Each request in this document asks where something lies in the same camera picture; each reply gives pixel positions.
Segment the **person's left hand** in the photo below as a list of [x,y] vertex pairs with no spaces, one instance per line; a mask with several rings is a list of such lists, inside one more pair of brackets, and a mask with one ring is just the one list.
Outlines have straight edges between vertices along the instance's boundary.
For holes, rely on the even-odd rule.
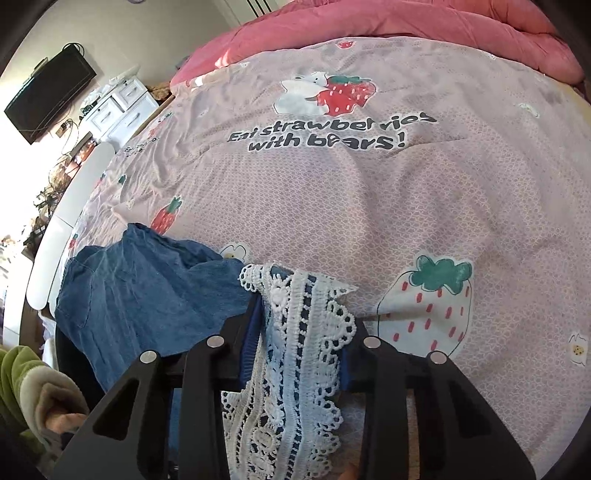
[[62,410],[51,410],[45,419],[45,428],[57,435],[67,432],[74,432],[86,420],[87,416],[82,413],[68,413]]

